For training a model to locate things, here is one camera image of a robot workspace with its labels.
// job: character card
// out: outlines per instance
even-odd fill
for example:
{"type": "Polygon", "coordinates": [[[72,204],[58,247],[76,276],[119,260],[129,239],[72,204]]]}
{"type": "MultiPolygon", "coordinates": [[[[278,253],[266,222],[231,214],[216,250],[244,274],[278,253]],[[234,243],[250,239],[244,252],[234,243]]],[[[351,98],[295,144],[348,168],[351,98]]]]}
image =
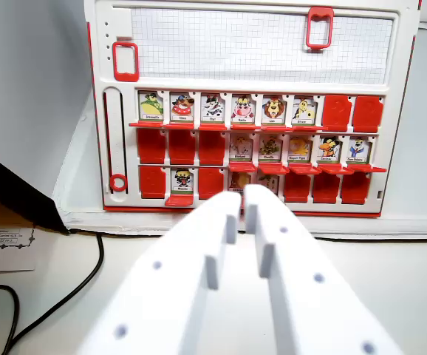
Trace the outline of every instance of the character card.
{"type": "Polygon", "coordinates": [[[286,103],[279,96],[264,96],[262,106],[262,124],[284,124],[286,103]]]}
{"type": "Polygon", "coordinates": [[[289,140],[289,163],[309,163],[312,142],[304,136],[291,137],[289,140]]]}
{"type": "Polygon", "coordinates": [[[230,161],[251,161],[253,139],[247,133],[230,134],[230,161]]]}
{"type": "Polygon", "coordinates": [[[194,99],[186,92],[171,92],[171,122],[194,121],[194,99]]]}
{"type": "Polygon", "coordinates": [[[367,164],[371,153],[371,143],[363,137],[350,137],[346,162],[348,164],[367,164]]]}
{"type": "Polygon", "coordinates": [[[281,161],[282,140],[277,135],[262,135],[259,137],[258,161],[281,161]]]}
{"type": "Polygon", "coordinates": [[[250,95],[233,95],[232,96],[232,124],[254,124],[256,102],[251,99],[250,95]]]}
{"type": "Polygon", "coordinates": [[[278,194],[279,189],[279,176],[278,175],[265,175],[262,172],[258,173],[258,184],[266,186],[274,194],[278,194]]]}
{"type": "Polygon", "coordinates": [[[322,137],[318,146],[318,163],[338,163],[340,160],[341,142],[338,137],[322,137]]]}
{"type": "Polygon", "coordinates": [[[293,124],[312,125],[315,122],[317,103],[312,97],[294,97],[293,124]]]}
{"type": "Polygon", "coordinates": [[[156,91],[138,92],[140,103],[140,121],[159,122],[163,121],[163,98],[156,91]]]}
{"type": "Polygon", "coordinates": [[[193,194],[194,193],[194,173],[188,168],[171,168],[171,193],[193,194]]]}
{"type": "Polygon", "coordinates": [[[251,175],[247,172],[230,172],[228,175],[228,191],[239,192],[243,195],[243,189],[251,182],[251,175]]]}
{"type": "Polygon", "coordinates": [[[225,121],[225,100],[220,94],[202,94],[200,97],[202,115],[201,122],[223,124],[225,121]]]}

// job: screw hole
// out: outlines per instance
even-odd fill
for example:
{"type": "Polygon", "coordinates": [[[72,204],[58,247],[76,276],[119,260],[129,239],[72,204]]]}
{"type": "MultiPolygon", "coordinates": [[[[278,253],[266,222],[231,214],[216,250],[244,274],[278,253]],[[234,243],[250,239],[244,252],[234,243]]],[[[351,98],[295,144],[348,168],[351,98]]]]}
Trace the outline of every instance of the screw hole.
{"type": "Polygon", "coordinates": [[[374,354],[375,353],[375,347],[373,346],[373,344],[371,344],[369,342],[365,342],[363,344],[363,351],[367,354],[374,354]]]}
{"type": "Polygon", "coordinates": [[[128,333],[128,328],[124,324],[120,324],[115,329],[115,338],[116,339],[122,339],[126,333],[128,333]]]}
{"type": "Polygon", "coordinates": [[[314,280],[318,283],[322,283],[323,281],[325,281],[325,278],[324,275],[317,273],[314,275],[314,280]]]}

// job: red clip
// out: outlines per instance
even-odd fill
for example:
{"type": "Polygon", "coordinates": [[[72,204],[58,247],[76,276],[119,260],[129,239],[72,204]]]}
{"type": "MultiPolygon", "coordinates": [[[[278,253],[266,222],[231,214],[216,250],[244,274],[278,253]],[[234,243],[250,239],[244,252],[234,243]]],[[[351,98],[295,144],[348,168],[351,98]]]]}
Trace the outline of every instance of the red clip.
{"type": "Polygon", "coordinates": [[[331,7],[311,7],[309,10],[309,15],[307,17],[307,36],[306,43],[309,48],[313,50],[322,50],[323,48],[330,47],[332,43],[332,28],[333,28],[333,9],[331,7]],[[310,22],[312,18],[315,18],[316,21],[322,21],[330,18],[329,23],[329,41],[327,44],[311,44],[310,43],[310,22]]]}
{"type": "Polygon", "coordinates": [[[115,42],[112,45],[113,50],[113,72],[118,81],[138,81],[140,79],[140,70],[138,67],[138,46],[131,42],[115,42]],[[134,50],[134,73],[118,72],[117,70],[117,47],[128,47],[134,50]]]}

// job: cartoon cow card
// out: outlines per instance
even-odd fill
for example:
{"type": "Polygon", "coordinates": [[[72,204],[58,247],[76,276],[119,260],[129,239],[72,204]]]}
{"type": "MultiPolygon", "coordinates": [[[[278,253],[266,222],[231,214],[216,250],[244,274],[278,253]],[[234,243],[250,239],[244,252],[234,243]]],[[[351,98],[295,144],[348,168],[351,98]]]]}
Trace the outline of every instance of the cartoon cow card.
{"type": "Polygon", "coordinates": [[[171,169],[171,193],[173,195],[194,193],[194,174],[188,168],[171,169]]]}
{"type": "Polygon", "coordinates": [[[371,143],[363,137],[350,137],[346,162],[348,164],[367,164],[371,152],[371,143]]]}
{"type": "Polygon", "coordinates": [[[253,139],[247,133],[230,135],[230,161],[251,161],[253,139]]]}
{"type": "Polygon", "coordinates": [[[201,122],[223,124],[225,121],[225,101],[220,94],[202,94],[200,98],[202,115],[201,122]]]}
{"type": "Polygon", "coordinates": [[[317,104],[312,97],[295,97],[293,104],[293,124],[312,125],[315,123],[317,104]]]}
{"type": "Polygon", "coordinates": [[[258,161],[281,161],[282,141],[277,135],[262,135],[259,138],[258,161]]]}
{"type": "Polygon", "coordinates": [[[194,99],[186,92],[172,92],[171,98],[171,122],[194,121],[194,99]]]}
{"type": "Polygon", "coordinates": [[[262,109],[262,124],[284,124],[286,103],[278,96],[264,96],[262,109]]]}
{"type": "Polygon", "coordinates": [[[255,101],[250,95],[233,95],[232,97],[232,124],[254,124],[255,123],[255,101]]]}
{"type": "Polygon", "coordinates": [[[160,122],[163,121],[163,98],[155,91],[138,92],[140,103],[140,121],[160,122]]]}

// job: white base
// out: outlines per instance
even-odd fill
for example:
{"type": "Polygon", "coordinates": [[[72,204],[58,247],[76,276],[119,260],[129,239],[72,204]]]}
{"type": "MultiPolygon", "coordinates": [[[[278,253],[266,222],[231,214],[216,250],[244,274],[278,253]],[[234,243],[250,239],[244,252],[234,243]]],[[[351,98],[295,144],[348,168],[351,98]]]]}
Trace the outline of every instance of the white base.
{"type": "MultiPolygon", "coordinates": [[[[389,183],[395,186],[402,176],[398,171],[392,172],[394,174],[390,174],[389,183]]],[[[185,215],[103,210],[92,96],[72,137],[53,198],[68,229],[123,235],[161,235],[185,215]]],[[[385,199],[380,218],[300,217],[300,220],[316,237],[345,240],[427,239],[427,215],[423,215],[422,219],[415,215],[404,215],[399,219],[392,217],[397,215],[392,207],[402,206],[406,198],[410,197],[401,196],[399,203],[385,199]]],[[[243,222],[240,229],[245,229],[243,222]]]]}

